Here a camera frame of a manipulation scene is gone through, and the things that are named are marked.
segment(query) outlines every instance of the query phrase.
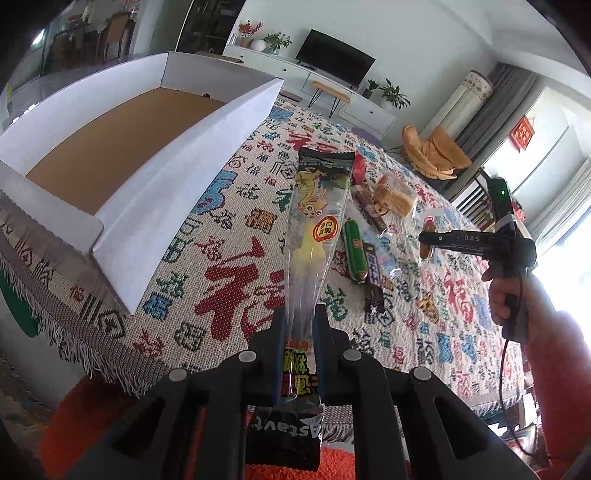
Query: hand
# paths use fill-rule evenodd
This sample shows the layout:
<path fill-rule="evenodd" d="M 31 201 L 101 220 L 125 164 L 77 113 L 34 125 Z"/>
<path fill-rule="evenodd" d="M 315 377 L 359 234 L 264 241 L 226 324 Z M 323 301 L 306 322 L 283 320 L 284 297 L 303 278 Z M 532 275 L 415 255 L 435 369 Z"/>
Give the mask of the hand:
<path fill-rule="evenodd" d="M 488 303 L 492 321 L 500 325 L 511 316 L 509 307 L 505 305 L 507 295 L 519 297 L 519 278 L 494 278 L 494 274 L 493 268 L 489 268 L 483 273 L 482 280 L 492 280 Z M 521 296 L 528 310 L 529 342 L 539 345 L 551 342 L 558 333 L 560 320 L 552 300 L 535 275 L 527 275 L 522 279 Z"/>

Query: white vase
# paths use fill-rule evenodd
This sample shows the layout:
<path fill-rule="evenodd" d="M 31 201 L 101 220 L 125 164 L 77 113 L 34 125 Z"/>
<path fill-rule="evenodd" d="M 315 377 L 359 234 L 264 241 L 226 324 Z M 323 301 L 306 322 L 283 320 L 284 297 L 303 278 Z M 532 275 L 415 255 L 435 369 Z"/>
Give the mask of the white vase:
<path fill-rule="evenodd" d="M 396 111 L 396 106 L 392 102 L 388 102 L 384 97 L 382 97 L 379 105 L 388 113 L 394 113 Z"/>
<path fill-rule="evenodd" d="M 263 51 L 267 47 L 267 42 L 264 40 L 253 40 L 251 43 L 251 49 L 255 51 Z"/>

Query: red flowers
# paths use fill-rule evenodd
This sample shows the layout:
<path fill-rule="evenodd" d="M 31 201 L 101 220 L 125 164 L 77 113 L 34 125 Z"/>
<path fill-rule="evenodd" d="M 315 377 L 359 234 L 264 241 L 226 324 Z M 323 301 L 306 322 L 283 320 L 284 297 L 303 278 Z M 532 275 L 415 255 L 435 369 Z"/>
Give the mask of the red flowers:
<path fill-rule="evenodd" d="M 262 27 L 262 22 L 257 23 L 256 25 L 252 26 L 251 21 L 247 20 L 246 23 L 241 23 L 238 25 L 238 30 L 242 34 L 243 37 L 249 38 L 252 37 L 256 32 L 258 32 Z"/>

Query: patterned blanket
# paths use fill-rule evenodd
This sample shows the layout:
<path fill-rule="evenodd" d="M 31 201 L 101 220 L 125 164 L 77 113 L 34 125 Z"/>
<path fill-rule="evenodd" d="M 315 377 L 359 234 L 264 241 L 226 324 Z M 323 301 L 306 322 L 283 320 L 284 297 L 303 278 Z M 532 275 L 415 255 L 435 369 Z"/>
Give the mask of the patterned blanket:
<path fill-rule="evenodd" d="M 278 99 L 270 116 L 219 172 L 164 254 L 138 313 L 124 316 L 86 294 L 1 225 L 0 267 L 31 306 L 62 358 L 82 362 L 140 395 L 175 367 L 215 367 L 245 349 L 284 301 L 283 250 L 297 152 L 356 151 L 374 180 L 397 172 L 418 194 L 419 212 L 443 209 L 442 229 L 473 229 L 468 220 L 383 150 L 338 124 Z M 322 302 L 333 327 L 386 367 L 425 365 L 480 415 L 498 407 L 501 334 L 491 322 L 480 259 L 439 251 L 419 265 L 416 220 L 388 218 L 385 245 L 401 272 L 384 279 L 387 310 L 363 311 L 363 289 L 348 278 L 339 241 Z M 521 351 L 505 363 L 508 405 L 523 391 Z M 351 431 L 350 410 L 331 410 L 327 433 Z"/>

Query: wooden bench top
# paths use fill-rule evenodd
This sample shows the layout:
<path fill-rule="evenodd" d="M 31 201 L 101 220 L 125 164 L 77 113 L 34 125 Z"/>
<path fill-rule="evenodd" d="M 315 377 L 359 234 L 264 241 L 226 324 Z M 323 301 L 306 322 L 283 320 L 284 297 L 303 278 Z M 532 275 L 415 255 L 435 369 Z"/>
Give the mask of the wooden bench top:
<path fill-rule="evenodd" d="M 324 83 L 320 83 L 318 80 L 314 80 L 311 85 L 312 87 L 318 88 L 319 90 L 322 90 L 323 92 L 326 92 L 345 103 L 351 103 L 351 96 L 347 95 L 345 92 L 340 92 L 332 87 L 329 87 L 328 85 L 325 85 Z"/>

